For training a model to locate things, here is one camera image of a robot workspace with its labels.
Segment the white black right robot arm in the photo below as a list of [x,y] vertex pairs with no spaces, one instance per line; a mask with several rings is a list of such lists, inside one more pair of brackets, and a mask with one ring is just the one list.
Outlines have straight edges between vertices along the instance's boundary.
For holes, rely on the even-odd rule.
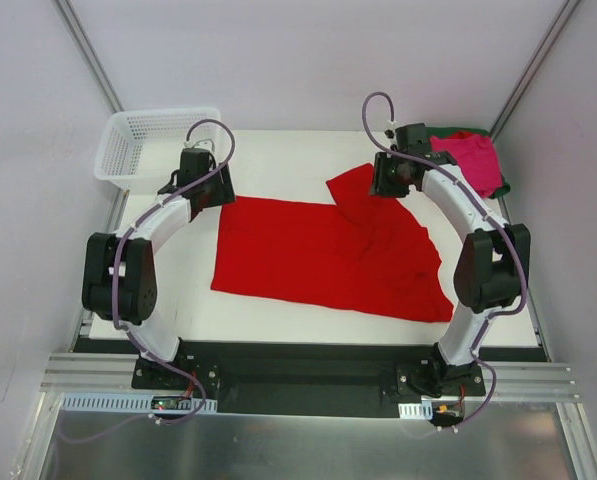
[[527,297],[530,232],[490,209],[447,152],[435,152],[424,124],[391,126],[390,144],[374,160],[370,192],[403,198],[424,193],[442,211],[462,242],[453,274],[458,298],[449,326],[429,359],[408,376],[418,394],[438,398],[472,379],[492,321],[523,309]]

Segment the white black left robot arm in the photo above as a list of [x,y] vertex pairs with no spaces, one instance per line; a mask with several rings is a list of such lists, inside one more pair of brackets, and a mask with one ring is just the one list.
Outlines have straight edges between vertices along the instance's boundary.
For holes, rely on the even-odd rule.
[[155,256],[203,210],[235,201],[229,167],[204,148],[186,147],[179,168],[155,202],[123,231],[94,233],[86,244],[83,307],[124,333],[138,349],[143,370],[170,389],[190,374],[182,340],[156,307]]

